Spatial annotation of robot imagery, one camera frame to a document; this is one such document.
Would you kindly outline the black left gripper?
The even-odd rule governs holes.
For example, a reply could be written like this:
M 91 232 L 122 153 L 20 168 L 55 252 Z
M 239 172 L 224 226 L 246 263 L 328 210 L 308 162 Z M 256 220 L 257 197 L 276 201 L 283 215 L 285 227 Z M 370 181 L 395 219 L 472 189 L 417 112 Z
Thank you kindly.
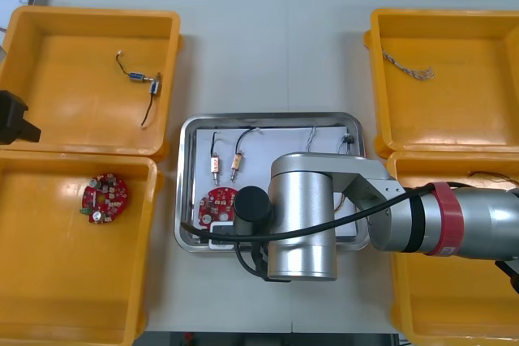
M 23 140 L 39 143 L 41 129 L 24 119 L 26 104 L 16 95 L 1 90 L 1 143 Z

